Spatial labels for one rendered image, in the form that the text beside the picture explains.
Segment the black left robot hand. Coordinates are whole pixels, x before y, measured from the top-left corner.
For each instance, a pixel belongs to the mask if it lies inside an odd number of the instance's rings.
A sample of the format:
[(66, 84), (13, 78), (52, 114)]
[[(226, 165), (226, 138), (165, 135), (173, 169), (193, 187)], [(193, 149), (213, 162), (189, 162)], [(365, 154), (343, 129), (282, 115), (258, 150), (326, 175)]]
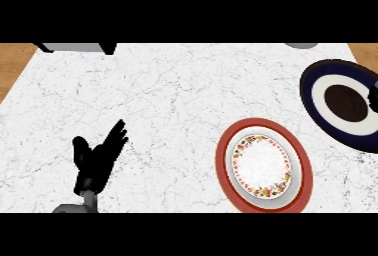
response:
[(81, 195), (84, 191), (91, 191), (94, 194), (103, 191), (127, 141), (125, 122), (122, 120), (118, 120), (103, 143), (94, 148), (90, 148), (87, 140), (81, 136), (72, 139), (74, 163), (78, 168), (74, 186), (77, 195)]

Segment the dark brown cupcake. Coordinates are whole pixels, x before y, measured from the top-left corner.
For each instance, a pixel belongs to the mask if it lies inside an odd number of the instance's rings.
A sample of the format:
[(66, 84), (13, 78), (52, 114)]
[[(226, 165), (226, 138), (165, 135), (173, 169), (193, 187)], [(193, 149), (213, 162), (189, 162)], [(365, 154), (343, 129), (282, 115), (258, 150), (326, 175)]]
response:
[(325, 90), (325, 103), (343, 120), (360, 122), (368, 116), (368, 105), (359, 92), (344, 85), (332, 85)]

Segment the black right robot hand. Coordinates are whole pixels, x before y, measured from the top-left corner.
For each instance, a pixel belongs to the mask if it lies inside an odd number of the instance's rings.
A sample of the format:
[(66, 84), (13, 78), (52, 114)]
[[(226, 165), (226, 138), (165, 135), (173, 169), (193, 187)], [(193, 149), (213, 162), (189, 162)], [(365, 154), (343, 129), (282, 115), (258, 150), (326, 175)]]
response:
[(378, 81), (375, 82), (374, 86), (369, 89), (368, 100), (369, 108), (375, 113), (378, 113)]

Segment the grey black appliance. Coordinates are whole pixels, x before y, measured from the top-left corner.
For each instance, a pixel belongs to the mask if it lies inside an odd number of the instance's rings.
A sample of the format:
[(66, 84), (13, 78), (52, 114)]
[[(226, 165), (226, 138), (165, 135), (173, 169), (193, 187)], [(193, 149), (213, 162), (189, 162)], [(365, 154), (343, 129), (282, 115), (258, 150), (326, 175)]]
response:
[(115, 43), (35, 43), (38, 49), (46, 53), (55, 51), (75, 51), (75, 52), (103, 52), (112, 55), (115, 52)]

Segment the dark blue white plate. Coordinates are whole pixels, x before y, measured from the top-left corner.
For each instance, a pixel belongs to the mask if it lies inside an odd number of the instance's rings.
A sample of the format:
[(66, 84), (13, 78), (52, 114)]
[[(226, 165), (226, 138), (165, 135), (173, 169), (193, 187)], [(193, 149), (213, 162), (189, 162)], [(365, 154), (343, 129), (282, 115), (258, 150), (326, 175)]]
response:
[[(314, 62), (300, 78), (300, 96), (307, 113), (325, 133), (345, 146), (378, 154), (378, 113), (369, 108), (369, 89), (378, 74), (362, 65), (338, 59)], [(362, 95), (368, 105), (368, 116), (360, 122), (343, 120), (325, 103), (325, 90), (344, 85)]]

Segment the grey round object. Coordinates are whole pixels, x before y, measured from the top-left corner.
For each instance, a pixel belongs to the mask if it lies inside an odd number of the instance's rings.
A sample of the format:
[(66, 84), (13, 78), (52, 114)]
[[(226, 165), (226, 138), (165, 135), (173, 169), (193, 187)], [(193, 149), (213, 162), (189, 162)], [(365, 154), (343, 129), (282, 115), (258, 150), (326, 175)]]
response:
[(285, 44), (295, 49), (310, 49), (317, 45), (317, 43), (285, 43)]

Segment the red rimmed floral plate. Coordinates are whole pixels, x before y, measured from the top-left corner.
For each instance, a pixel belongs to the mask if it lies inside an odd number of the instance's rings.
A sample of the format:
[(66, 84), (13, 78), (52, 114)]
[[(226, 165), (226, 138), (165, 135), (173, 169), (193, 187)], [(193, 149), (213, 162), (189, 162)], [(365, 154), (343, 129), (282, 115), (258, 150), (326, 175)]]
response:
[(276, 122), (247, 118), (230, 125), (217, 144), (216, 171), (242, 212), (304, 210), (313, 188), (310, 160), (298, 139)]

